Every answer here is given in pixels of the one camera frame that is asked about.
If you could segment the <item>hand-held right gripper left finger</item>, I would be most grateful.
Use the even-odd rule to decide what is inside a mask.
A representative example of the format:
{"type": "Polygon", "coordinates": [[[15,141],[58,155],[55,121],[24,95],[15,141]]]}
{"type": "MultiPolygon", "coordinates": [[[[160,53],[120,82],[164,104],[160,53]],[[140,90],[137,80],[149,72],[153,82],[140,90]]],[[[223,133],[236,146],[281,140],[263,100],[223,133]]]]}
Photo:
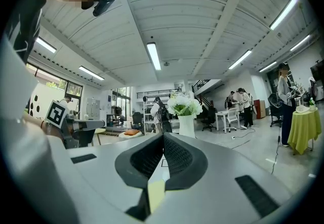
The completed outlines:
{"type": "Polygon", "coordinates": [[[120,143],[68,151],[86,183],[116,209],[147,219],[148,184],[162,180],[157,167],[163,158],[163,135],[148,135],[120,143]]]}

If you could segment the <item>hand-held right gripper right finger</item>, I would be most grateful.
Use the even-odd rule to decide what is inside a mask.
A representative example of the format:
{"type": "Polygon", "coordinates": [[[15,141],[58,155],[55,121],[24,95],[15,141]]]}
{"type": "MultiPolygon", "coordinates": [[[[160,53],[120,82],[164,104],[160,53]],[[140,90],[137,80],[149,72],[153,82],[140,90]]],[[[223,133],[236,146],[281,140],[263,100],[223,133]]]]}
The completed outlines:
{"type": "Polygon", "coordinates": [[[270,198],[282,206],[291,193],[276,177],[241,153],[195,138],[173,135],[201,150],[208,166],[203,177],[192,187],[167,191],[151,215],[152,223],[253,223],[260,214],[236,182],[250,176],[270,198]]]}

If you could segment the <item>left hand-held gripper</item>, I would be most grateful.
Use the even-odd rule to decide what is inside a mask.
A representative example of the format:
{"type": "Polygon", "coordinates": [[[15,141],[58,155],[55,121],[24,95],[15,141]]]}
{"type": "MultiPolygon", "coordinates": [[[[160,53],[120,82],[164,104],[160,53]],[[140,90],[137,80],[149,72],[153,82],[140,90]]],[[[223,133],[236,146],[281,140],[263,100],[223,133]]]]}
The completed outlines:
{"type": "Polygon", "coordinates": [[[81,132],[103,128],[105,122],[103,120],[75,119],[74,115],[70,115],[68,112],[67,107],[53,100],[45,117],[45,133],[58,137],[65,149],[87,147],[87,134],[81,134],[81,132]]]}

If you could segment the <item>person's left forearm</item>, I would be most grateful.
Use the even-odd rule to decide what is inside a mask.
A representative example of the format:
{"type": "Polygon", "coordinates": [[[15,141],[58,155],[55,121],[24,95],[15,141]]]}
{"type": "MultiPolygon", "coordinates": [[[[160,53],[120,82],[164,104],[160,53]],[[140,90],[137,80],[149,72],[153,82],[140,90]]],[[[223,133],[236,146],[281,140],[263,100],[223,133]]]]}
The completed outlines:
{"type": "Polygon", "coordinates": [[[39,120],[35,117],[32,117],[27,112],[23,113],[23,119],[26,122],[32,123],[36,126],[38,126],[44,134],[48,136],[54,136],[59,138],[61,141],[63,141],[62,133],[60,128],[52,125],[51,123],[46,122],[45,120],[39,120]]]}

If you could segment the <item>round pale wooden table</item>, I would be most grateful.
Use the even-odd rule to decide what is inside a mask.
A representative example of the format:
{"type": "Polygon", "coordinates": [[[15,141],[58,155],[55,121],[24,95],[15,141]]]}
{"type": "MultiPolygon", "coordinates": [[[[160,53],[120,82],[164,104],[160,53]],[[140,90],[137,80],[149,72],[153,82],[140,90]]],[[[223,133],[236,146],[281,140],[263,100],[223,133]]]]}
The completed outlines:
{"type": "Polygon", "coordinates": [[[100,140],[99,135],[100,135],[100,134],[103,134],[103,133],[105,133],[105,132],[106,132],[106,129],[105,129],[105,128],[97,128],[97,129],[95,130],[95,132],[94,132],[94,135],[97,136],[97,139],[98,139],[98,143],[99,143],[99,145],[101,145],[101,140],[100,140]]]}

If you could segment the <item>grey metal locker cabinet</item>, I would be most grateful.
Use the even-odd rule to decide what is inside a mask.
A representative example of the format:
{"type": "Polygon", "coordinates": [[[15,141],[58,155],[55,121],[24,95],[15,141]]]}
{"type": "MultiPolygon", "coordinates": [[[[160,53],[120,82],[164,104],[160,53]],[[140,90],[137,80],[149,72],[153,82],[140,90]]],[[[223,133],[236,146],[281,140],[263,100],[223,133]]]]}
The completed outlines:
{"type": "Polygon", "coordinates": [[[99,120],[100,119],[100,101],[94,98],[87,98],[86,114],[89,119],[99,120]]]}

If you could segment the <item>black framed window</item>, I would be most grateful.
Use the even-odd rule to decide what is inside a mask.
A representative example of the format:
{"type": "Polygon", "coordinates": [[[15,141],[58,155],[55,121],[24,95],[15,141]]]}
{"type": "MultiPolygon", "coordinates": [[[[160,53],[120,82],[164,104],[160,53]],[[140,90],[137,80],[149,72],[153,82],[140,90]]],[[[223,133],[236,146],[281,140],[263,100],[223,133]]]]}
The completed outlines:
{"type": "Polygon", "coordinates": [[[75,84],[71,81],[65,80],[56,75],[48,73],[47,71],[44,71],[32,64],[27,63],[27,69],[31,74],[33,74],[37,78],[37,80],[41,84],[55,89],[59,89],[69,95],[73,95],[79,98],[81,97],[82,90],[83,90],[83,87],[81,85],[75,84]]]}

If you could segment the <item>tall glass entrance windows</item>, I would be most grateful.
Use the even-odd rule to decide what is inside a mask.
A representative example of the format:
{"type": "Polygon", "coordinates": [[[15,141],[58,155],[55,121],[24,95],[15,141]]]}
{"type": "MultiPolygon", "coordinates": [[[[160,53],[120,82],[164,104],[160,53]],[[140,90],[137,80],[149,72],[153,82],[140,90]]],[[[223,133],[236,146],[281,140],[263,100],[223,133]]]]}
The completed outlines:
{"type": "Polygon", "coordinates": [[[128,119],[131,116],[131,87],[120,87],[112,90],[112,111],[115,113],[116,108],[118,112],[125,119],[128,119]]]}

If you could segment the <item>grey beanbag seat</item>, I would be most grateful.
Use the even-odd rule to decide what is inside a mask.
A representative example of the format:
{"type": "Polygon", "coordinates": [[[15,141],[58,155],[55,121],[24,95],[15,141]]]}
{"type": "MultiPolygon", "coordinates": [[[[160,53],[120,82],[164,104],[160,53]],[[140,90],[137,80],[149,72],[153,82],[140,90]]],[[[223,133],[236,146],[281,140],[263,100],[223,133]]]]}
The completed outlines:
{"type": "Polygon", "coordinates": [[[132,139],[132,138],[137,138],[137,137],[141,137],[141,136],[143,136],[143,133],[142,133],[142,132],[139,132],[139,133],[137,133],[137,134],[134,135],[134,136],[127,136],[127,135],[124,135],[124,132],[120,133],[120,134],[118,135],[118,137],[121,138],[121,139],[132,139]]]}

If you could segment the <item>white shelf with black helmets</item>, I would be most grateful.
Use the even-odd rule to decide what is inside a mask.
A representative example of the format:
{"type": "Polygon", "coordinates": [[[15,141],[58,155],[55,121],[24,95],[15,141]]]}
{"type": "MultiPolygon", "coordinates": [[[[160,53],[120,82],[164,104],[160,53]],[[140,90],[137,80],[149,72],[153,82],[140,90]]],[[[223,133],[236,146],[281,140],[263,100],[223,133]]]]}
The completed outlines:
{"type": "MultiPolygon", "coordinates": [[[[143,126],[144,126],[144,134],[148,134],[151,132],[155,132],[155,117],[152,116],[150,113],[151,107],[153,107],[154,94],[144,94],[143,99],[145,98],[146,101],[143,101],[143,126]]],[[[180,123],[179,120],[174,118],[170,119],[170,125],[172,127],[173,133],[179,133],[180,123]]]]}

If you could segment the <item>white office chair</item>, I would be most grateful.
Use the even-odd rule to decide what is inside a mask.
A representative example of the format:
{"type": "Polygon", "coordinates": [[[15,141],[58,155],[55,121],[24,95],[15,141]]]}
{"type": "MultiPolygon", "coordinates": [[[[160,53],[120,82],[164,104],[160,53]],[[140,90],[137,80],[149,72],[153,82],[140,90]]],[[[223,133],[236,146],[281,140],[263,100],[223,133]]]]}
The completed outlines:
{"type": "Polygon", "coordinates": [[[237,108],[231,108],[228,110],[228,113],[225,116],[225,131],[231,132],[232,130],[236,131],[237,127],[234,124],[237,123],[237,126],[240,126],[239,123],[239,111],[237,108]]]}

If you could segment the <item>white ribbed vase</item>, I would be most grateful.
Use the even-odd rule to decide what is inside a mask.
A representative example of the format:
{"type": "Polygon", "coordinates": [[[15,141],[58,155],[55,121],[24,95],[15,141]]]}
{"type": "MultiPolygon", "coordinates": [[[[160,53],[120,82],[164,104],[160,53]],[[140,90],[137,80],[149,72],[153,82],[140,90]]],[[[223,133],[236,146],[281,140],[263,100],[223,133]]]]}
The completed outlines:
{"type": "Polygon", "coordinates": [[[179,135],[195,138],[193,116],[178,116],[178,119],[180,124],[179,135]]]}

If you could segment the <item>black office chair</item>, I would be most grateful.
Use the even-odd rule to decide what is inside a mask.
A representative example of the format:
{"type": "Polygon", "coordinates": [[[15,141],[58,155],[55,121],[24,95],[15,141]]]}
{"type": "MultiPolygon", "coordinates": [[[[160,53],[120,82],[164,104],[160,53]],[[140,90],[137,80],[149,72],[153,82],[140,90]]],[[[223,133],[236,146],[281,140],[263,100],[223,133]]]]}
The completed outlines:
{"type": "Polygon", "coordinates": [[[213,106],[210,106],[208,108],[207,117],[201,121],[201,123],[204,125],[202,131],[204,131],[205,129],[209,129],[210,131],[212,131],[213,128],[216,129],[216,127],[213,126],[215,121],[216,109],[213,106]]]}
{"type": "Polygon", "coordinates": [[[268,102],[270,105],[270,116],[271,116],[271,124],[272,127],[274,124],[278,124],[279,127],[282,126],[282,109],[281,103],[277,99],[277,94],[272,93],[268,97],[268,102]]]}

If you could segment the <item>white desk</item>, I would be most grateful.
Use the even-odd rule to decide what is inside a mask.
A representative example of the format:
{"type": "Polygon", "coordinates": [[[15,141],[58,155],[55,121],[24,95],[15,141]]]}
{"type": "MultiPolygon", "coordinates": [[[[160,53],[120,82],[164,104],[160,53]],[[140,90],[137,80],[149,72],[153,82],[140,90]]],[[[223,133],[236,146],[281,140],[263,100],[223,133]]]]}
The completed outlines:
{"type": "MultiPolygon", "coordinates": [[[[222,119],[223,121],[223,131],[224,133],[227,133],[228,131],[225,131],[224,128],[225,128],[225,116],[226,114],[228,113],[228,110],[226,111],[220,111],[220,112],[217,112],[216,113],[216,130],[219,131],[219,118],[222,119]]],[[[235,127],[237,127],[237,129],[240,129],[240,126],[238,127],[237,126],[237,123],[234,124],[235,127]]]]}

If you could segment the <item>black mezzanine railing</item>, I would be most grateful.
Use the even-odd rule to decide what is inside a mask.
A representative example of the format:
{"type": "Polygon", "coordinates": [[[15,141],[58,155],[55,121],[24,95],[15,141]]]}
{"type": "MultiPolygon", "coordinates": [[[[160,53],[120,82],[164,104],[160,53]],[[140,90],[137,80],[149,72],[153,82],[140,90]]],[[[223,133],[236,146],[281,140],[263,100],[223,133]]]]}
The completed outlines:
{"type": "Polygon", "coordinates": [[[182,89],[163,89],[163,90],[157,90],[157,91],[147,91],[147,92],[137,92],[137,99],[141,99],[143,97],[162,97],[162,96],[168,96],[171,93],[181,93],[182,89]]]}

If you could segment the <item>red brown cabinet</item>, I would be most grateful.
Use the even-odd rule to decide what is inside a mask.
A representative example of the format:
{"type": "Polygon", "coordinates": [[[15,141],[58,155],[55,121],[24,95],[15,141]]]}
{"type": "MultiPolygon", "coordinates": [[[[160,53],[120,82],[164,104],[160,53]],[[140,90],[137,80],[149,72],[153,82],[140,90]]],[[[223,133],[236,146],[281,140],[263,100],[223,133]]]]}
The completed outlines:
{"type": "Polygon", "coordinates": [[[254,108],[256,110],[257,119],[262,119],[266,117],[266,107],[264,100],[254,100],[254,108]]]}

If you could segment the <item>white flower bouquet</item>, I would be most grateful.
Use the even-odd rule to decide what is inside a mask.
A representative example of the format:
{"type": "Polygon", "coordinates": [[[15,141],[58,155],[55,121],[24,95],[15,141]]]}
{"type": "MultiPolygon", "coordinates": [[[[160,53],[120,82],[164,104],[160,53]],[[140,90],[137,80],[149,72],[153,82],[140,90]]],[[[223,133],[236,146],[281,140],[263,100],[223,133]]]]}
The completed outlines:
{"type": "Polygon", "coordinates": [[[183,93],[171,93],[167,105],[168,112],[177,116],[194,116],[203,112],[198,100],[183,93]]]}

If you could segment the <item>black railing staircase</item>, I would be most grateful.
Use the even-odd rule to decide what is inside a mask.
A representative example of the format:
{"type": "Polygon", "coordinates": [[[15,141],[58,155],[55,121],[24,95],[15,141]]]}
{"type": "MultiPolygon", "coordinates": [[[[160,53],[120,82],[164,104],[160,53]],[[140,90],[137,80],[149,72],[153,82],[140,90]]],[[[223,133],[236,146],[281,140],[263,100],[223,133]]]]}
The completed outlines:
{"type": "Polygon", "coordinates": [[[199,101],[202,105],[203,109],[208,110],[210,107],[210,102],[207,98],[205,98],[205,94],[210,92],[212,87],[218,82],[218,79],[203,79],[198,80],[196,83],[193,84],[191,87],[192,92],[194,94],[194,98],[199,101]]]}

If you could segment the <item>green tablecloth table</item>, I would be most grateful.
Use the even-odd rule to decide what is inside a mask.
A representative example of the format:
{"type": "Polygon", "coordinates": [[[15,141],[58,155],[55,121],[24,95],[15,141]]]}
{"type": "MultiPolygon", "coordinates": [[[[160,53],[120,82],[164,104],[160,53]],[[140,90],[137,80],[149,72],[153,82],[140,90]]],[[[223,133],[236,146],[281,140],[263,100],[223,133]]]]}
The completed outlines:
{"type": "Polygon", "coordinates": [[[321,123],[318,108],[315,111],[293,113],[288,144],[292,147],[294,154],[302,155],[308,148],[308,142],[316,141],[320,134],[321,123]]]}

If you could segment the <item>person's black printed shirt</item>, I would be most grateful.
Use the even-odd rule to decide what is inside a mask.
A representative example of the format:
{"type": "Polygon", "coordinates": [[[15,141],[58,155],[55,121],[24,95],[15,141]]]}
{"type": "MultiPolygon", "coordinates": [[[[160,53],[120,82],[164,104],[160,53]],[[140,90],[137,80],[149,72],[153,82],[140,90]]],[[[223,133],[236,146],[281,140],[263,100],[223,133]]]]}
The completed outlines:
{"type": "Polygon", "coordinates": [[[6,25],[5,34],[25,64],[38,38],[42,8],[46,1],[20,0],[6,25]]]}

